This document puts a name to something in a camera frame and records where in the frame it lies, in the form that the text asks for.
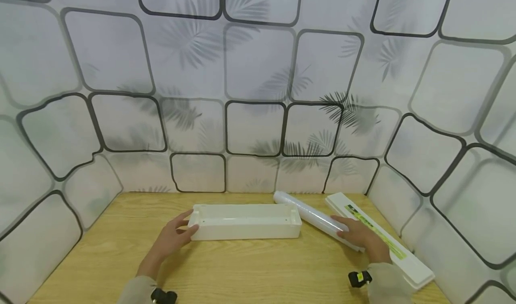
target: right hand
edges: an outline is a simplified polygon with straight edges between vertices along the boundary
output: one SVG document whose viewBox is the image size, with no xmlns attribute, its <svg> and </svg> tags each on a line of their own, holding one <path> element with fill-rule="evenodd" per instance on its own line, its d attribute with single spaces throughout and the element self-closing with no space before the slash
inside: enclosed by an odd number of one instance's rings
<svg viewBox="0 0 516 304">
<path fill-rule="evenodd" d="M 358 220 L 331 216 L 333 220 L 346 225 L 349 231 L 338 231 L 337 236 L 355 246 L 365 249 L 370 263 L 391 263 L 390 250 L 386 243 L 373 230 Z"/>
<path fill-rule="evenodd" d="M 154 245 L 150 249 L 150 253 L 164 260 L 189 243 L 193 234 L 199 230 L 199 225 L 193 225 L 188 229 L 182 229 L 182 227 L 188 225 L 186 217 L 191 215 L 193 211 L 193 209 L 190 209 L 170 220 L 159 233 Z"/>
<path fill-rule="evenodd" d="M 331 218 L 335 221 L 343 223 L 349 229 L 349 231 L 338 231 L 337 236 L 342 239 L 346 239 L 353 245 L 360 248 L 367 248 L 370 244 L 375 243 L 383 243 L 380 236 L 374 233 L 373 230 L 369 229 L 366 225 L 361 223 L 358 220 L 344 218 L 340 216 L 333 215 Z"/>
</svg>

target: left hand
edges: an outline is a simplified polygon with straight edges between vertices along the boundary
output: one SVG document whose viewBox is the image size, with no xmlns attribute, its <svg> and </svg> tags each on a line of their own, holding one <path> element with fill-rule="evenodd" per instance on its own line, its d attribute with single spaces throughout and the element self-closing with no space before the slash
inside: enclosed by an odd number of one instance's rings
<svg viewBox="0 0 516 304">
<path fill-rule="evenodd" d="M 189 243 L 190 238 L 199 230 L 199 225 L 191 226 L 188 229 L 181 228 L 188 225 L 186 217 L 191 215 L 193 211 L 193 209 L 190 209 L 170 220 L 159 233 L 154 245 L 150 249 L 150 253 L 164 260 Z"/>
</svg>

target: sleeve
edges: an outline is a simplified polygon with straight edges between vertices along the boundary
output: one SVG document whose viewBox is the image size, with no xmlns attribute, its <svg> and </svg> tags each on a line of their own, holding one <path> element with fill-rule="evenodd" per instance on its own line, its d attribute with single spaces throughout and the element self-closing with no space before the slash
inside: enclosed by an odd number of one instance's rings
<svg viewBox="0 0 516 304">
<path fill-rule="evenodd" d="M 370 264 L 373 281 L 367 286 L 370 304 L 412 304 L 412 288 L 399 267 L 387 263 Z"/>
<path fill-rule="evenodd" d="M 128 281 L 116 304 L 152 304 L 151 294 L 156 282 L 147 276 L 137 276 Z"/>
</svg>

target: green label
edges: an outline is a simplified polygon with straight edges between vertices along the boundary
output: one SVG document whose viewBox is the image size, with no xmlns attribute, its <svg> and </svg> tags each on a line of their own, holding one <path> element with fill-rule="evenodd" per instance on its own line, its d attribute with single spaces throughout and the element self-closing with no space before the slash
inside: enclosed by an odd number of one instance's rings
<svg viewBox="0 0 516 304">
<path fill-rule="evenodd" d="M 358 219 L 360 222 L 362 222 L 364 225 L 368 226 L 371 230 L 374 231 L 374 233 L 376 233 L 378 236 L 380 236 L 380 238 L 384 241 L 384 243 L 387 244 L 387 246 L 389 247 L 389 249 L 392 251 L 392 253 L 394 255 L 396 255 L 396 257 L 398 257 L 399 259 L 404 259 L 407 257 L 407 254 L 405 254 L 403 251 L 401 251 L 401 249 L 398 248 L 398 246 L 396 246 L 392 241 L 390 241 L 383 233 L 381 233 L 378 229 L 376 229 L 373 225 L 371 225 L 371 223 L 369 221 L 367 221 L 366 218 L 364 218 L 360 212 L 358 212 L 355 208 L 353 208 L 352 205 L 347 205 L 345 206 L 344 208 L 346 208 L 347 210 L 349 210 L 349 212 L 352 213 L 352 215 Z"/>
</svg>

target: hand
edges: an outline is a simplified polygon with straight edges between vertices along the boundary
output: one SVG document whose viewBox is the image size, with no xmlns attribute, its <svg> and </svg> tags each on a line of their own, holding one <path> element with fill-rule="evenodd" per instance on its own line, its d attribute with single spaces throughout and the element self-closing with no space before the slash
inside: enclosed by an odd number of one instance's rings
<svg viewBox="0 0 516 304">
<path fill-rule="evenodd" d="M 358 220 L 331 216 L 333 220 L 346 225 L 349 231 L 339 231 L 337 236 L 346 239 L 355 246 L 365 249 L 370 263 L 391 263 L 390 250 L 373 230 Z"/>
<path fill-rule="evenodd" d="M 191 215 L 193 211 L 194 210 L 188 210 L 183 212 L 167 222 L 149 252 L 140 263 L 136 276 L 149 276 L 153 280 L 156 280 L 163 261 L 190 242 L 190 237 L 199 230 L 199 226 L 194 225 L 186 230 L 180 228 L 188 225 L 186 217 Z"/>
<path fill-rule="evenodd" d="M 189 243 L 190 238 L 199 230 L 199 225 L 191 226 L 188 229 L 181 229 L 181 227 L 188 225 L 186 217 L 191 215 L 193 211 L 193 209 L 190 209 L 167 222 L 159 233 L 154 245 L 152 245 L 150 253 L 164 260 Z"/>
</svg>

